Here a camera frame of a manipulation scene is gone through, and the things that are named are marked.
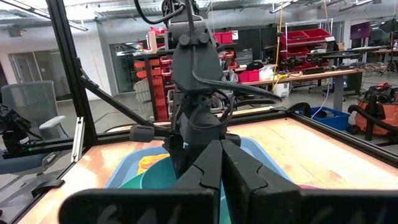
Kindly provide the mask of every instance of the pink object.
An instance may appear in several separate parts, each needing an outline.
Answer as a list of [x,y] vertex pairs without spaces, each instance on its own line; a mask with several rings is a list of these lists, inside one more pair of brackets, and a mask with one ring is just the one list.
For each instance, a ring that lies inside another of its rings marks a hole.
[[258,82],[260,81],[260,71],[243,71],[238,75],[238,78],[240,83]]
[[331,35],[324,29],[311,29],[303,31],[307,36],[309,36],[308,41],[325,40],[325,37],[330,37]]
[[308,185],[308,184],[299,184],[298,186],[301,187],[302,189],[321,189],[319,187]]
[[287,52],[282,52],[282,55],[285,59],[291,58],[293,55],[296,57],[304,57],[307,56],[311,51],[306,47],[289,47]]
[[214,36],[219,44],[232,44],[232,31],[229,32],[216,32]]
[[287,33],[287,38],[285,33],[282,34],[280,37],[280,43],[282,46],[286,47],[286,39],[287,39],[287,44],[294,44],[294,43],[300,43],[300,42],[306,42],[309,40],[309,36],[304,33],[303,31],[290,31]]

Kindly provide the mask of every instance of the door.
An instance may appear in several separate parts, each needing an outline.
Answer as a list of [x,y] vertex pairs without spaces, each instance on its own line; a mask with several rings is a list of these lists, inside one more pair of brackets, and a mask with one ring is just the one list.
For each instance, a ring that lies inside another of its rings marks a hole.
[[20,83],[42,80],[33,53],[13,54],[11,61]]

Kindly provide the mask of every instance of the office chair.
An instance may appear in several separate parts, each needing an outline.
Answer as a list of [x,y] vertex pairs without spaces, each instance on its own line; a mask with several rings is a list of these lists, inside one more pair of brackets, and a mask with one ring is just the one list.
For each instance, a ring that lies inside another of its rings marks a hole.
[[[68,137],[62,128],[61,121],[65,116],[58,115],[58,108],[55,100],[53,81],[39,81],[6,85],[1,88],[3,104],[14,109],[19,115],[31,122],[31,131],[44,140]],[[24,194],[42,182],[52,180],[55,171],[51,174],[43,174],[59,158],[69,153],[68,151],[52,152],[34,156],[20,157],[15,159],[3,159],[0,156],[0,174],[18,175],[14,180],[0,189],[2,192],[28,174],[37,174],[35,178],[26,180],[25,185],[10,197],[0,202],[0,207]]]

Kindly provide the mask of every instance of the glass partition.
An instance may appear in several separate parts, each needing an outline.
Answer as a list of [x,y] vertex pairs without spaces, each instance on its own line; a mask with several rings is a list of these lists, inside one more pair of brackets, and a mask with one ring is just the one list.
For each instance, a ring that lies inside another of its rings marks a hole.
[[[72,144],[59,146],[72,143],[77,117],[51,21],[33,13],[46,13],[45,1],[31,3],[27,11],[25,4],[0,2],[1,80],[6,81],[1,83],[0,220],[6,223],[34,200],[36,186],[71,164]],[[58,147],[47,150],[52,145]]]

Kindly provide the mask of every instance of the wooden table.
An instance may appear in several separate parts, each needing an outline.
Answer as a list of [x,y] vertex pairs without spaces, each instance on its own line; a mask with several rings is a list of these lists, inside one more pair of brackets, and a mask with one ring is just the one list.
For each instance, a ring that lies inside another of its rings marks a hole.
[[[229,127],[253,138],[296,184],[326,189],[398,189],[398,170],[291,118]],[[150,143],[120,142],[91,148],[19,222],[56,224],[60,204],[71,194],[106,185],[121,160]]]
[[[397,53],[397,52],[398,52],[398,49],[392,50],[392,53]],[[373,53],[380,54],[380,55],[384,54],[384,66],[388,65],[388,61],[390,60],[389,54],[391,54],[391,49],[381,49],[381,50],[377,50]]]
[[[344,75],[355,75],[358,73],[364,72],[363,69],[350,69],[350,70],[338,70],[338,71],[330,71],[324,73],[316,73],[311,75],[299,75],[298,73],[291,74],[288,78],[282,78],[278,81],[278,83],[287,83],[287,82],[304,82],[310,80],[321,80],[326,78],[334,78],[335,79],[335,89],[333,94],[333,109],[337,111],[342,111],[343,109],[343,98],[344,98]],[[264,80],[258,82],[249,82],[242,83],[244,85],[271,85],[275,83],[276,80]]]

